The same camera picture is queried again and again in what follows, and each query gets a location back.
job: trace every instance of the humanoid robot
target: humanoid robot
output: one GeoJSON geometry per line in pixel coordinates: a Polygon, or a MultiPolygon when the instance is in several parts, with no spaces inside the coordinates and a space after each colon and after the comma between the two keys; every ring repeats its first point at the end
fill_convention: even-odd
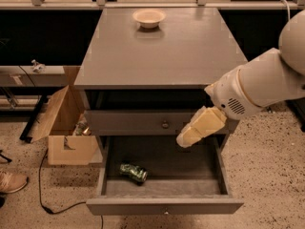
{"type": "Polygon", "coordinates": [[[278,46],[206,87],[214,106],[198,110],[177,143],[190,147],[223,128],[227,118],[239,120],[276,102],[305,97],[305,10],[286,24],[278,46]]]}

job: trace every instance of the green can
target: green can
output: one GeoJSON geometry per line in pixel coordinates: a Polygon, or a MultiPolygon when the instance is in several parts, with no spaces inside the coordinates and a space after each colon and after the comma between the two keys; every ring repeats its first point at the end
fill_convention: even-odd
{"type": "Polygon", "coordinates": [[[121,163],[120,174],[129,176],[131,179],[143,183],[146,180],[148,172],[140,166],[129,163],[121,163]]]}

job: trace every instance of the bowl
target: bowl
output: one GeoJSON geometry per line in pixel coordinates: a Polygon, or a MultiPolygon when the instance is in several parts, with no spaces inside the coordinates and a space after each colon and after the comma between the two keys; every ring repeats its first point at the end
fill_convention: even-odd
{"type": "Polygon", "coordinates": [[[141,27],[152,29],[159,25],[164,20],[166,14],[162,10],[157,9],[144,9],[137,10],[132,15],[133,19],[140,23],[141,27]]]}

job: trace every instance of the drawer knob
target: drawer knob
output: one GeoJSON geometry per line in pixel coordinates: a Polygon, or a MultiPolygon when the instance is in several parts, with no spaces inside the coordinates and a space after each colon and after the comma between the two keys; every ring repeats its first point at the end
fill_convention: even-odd
{"type": "Polygon", "coordinates": [[[162,128],[163,129],[168,129],[170,127],[170,124],[168,121],[166,120],[163,120],[163,123],[162,123],[162,128]]]}

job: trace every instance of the closed drawer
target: closed drawer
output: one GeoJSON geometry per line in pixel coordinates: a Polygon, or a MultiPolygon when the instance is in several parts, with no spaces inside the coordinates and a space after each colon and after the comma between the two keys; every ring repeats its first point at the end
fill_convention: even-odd
{"type": "MultiPolygon", "coordinates": [[[[178,135],[191,121],[191,110],[85,111],[93,135],[178,135]]],[[[229,120],[218,134],[232,133],[238,121],[229,120]]]]}
{"type": "Polygon", "coordinates": [[[113,136],[103,150],[98,196],[87,200],[94,215],[232,214],[243,204],[213,137],[182,149],[172,135],[113,136]],[[142,185],[119,174],[123,161],[148,171],[142,185]]]}

